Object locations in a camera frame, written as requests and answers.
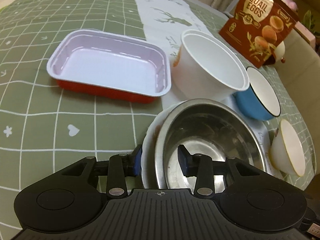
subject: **stainless steel bowl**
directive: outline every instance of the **stainless steel bowl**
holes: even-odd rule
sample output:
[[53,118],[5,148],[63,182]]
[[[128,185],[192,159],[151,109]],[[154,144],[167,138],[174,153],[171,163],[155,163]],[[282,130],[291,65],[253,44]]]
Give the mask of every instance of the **stainless steel bowl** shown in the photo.
[[[164,121],[155,150],[159,188],[190,188],[196,177],[183,176],[177,148],[184,144],[191,154],[202,153],[215,161],[235,156],[266,171],[262,149],[250,127],[229,107],[209,99],[193,99],[177,106]],[[222,176],[215,176],[215,189],[224,190]]]

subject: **small white bowl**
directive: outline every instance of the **small white bowl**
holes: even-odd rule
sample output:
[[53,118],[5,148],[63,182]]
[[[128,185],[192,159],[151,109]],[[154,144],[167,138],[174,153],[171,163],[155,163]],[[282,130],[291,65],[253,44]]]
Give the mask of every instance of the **small white bowl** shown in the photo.
[[306,169],[303,149],[300,139],[285,119],[280,121],[270,149],[272,165],[287,174],[302,177]]

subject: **blue enamel bowl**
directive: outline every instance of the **blue enamel bowl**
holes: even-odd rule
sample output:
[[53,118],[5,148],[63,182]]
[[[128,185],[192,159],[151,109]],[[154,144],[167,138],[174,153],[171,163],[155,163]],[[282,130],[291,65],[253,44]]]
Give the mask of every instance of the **blue enamel bowl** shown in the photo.
[[254,67],[248,67],[250,86],[236,93],[239,110],[247,117],[267,121],[281,113],[280,103],[268,80]]

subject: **checkered tablecloth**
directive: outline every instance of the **checkered tablecloth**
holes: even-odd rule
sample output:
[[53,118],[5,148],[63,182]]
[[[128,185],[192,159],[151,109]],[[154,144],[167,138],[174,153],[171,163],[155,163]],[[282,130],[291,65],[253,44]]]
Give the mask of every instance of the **checkered tablecloth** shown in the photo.
[[[225,20],[198,5],[186,3],[207,29],[221,40],[218,30]],[[177,12],[175,19],[184,19],[185,16],[180,14]],[[85,156],[94,155],[101,161],[119,152],[132,151],[142,143],[148,126],[162,111],[161,100],[143,105],[60,89],[46,72],[51,54],[73,30],[96,29],[145,40],[145,27],[135,0],[16,0],[1,11],[2,240],[10,239],[20,230],[13,201],[21,189]],[[170,39],[169,42],[174,49],[179,49]],[[249,64],[238,56],[245,65]],[[302,178],[285,175],[285,180],[304,189],[316,168],[310,134],[276,71],[271,67],[264,67],[261,71],[279,97],[281,117],[293,123],[302,136],[307,172]],[[278,122],[279,118],[265,123],[271,138]],[[100,191],[105,189],[105,183],[106,178],[100,178]]]

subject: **beige sofa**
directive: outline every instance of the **beige sofa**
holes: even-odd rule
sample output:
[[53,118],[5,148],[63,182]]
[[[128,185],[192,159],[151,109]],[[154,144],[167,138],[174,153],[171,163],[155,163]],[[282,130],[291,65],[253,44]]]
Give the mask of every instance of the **beige sofa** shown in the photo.
[[307,124],[320,163],[320,57],[295,30],[284,44],[286,62],[276,63],[275,68]]

